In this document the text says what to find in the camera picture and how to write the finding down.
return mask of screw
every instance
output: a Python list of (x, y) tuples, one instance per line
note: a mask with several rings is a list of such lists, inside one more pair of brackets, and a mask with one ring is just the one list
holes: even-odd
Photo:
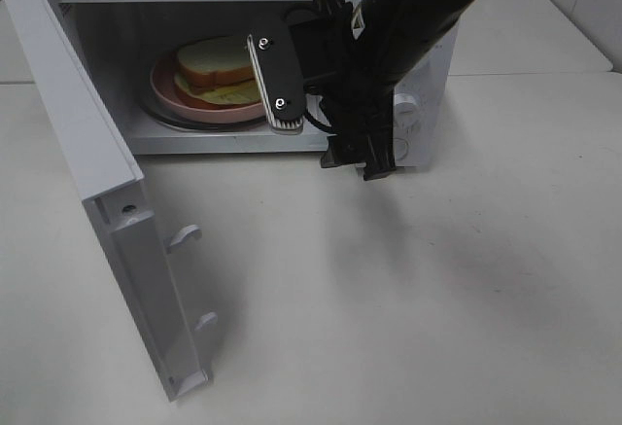
[(259, 39), (259, 48), (262, 51), (267, 51), (270, 48), (270, 41), (268, 41), (268, 38)]

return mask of white microwave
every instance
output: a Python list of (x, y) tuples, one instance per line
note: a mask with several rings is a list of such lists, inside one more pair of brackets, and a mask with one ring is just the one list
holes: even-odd
[[(185, 311), (167, 254), (183, 251), (200, 227), (158, 234), (134, 155), (324, 151), (328, 141), (309, 123), (297, 136), (266, 124), (197, 130), (167, 123), (142, 95), (150, 64), (187, 41), (244, 32), (258, 12), (307, 1), (6, 0), (85, 210), (170, 400), (209, 379), (218, 315)], [(398, 166), (431, 160), (455, 38), (456, 29), (396, 88)], [(318, 101), (309, 96), (308, 108), (321, 120)]]

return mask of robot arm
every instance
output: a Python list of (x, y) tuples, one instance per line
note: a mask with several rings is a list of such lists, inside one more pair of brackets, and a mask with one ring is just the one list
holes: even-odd
[[(311, 18), (260, 18), (249, 51), (270, 126), (299, 133), (303, 118), (331, 136), (322, 167), (366, 164), (365, 180), (396, 169), (393, 90), (474, 0), (314, 0)], [(330, 125), (306, 112), (320, 95)]]

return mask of toast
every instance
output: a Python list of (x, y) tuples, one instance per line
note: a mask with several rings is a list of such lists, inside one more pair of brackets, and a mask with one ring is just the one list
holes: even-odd
[(253, 67), (240, 36), (206, 39), (177, 50), (180, 73), (195, 93), (253, 80)]
[(192, 92), (190, 84), (180, 73), (174, 77), (175, 93), (187, 106), (196, 109), (230, 109), (257, 104), (261, 101), (259, 87), (255, 80), (249, 80), (228, 87), (220, 87), (200, 94)]

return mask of cable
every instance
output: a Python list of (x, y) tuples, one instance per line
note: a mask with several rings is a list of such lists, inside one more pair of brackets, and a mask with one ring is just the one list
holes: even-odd
[(322, 124), (320, 121), (318, 121), (315, 117), (311, 115), (308, 109), (304, 110), (304, 118), (307, 121), (309, 121), (309, 123), (311, 123), (313, 126), (315, 126), (318, 130), (321, 130), (324, 133), (328, 133), (329, 135), (335, 134), (334, 128), (332, 128), (329, 125)]

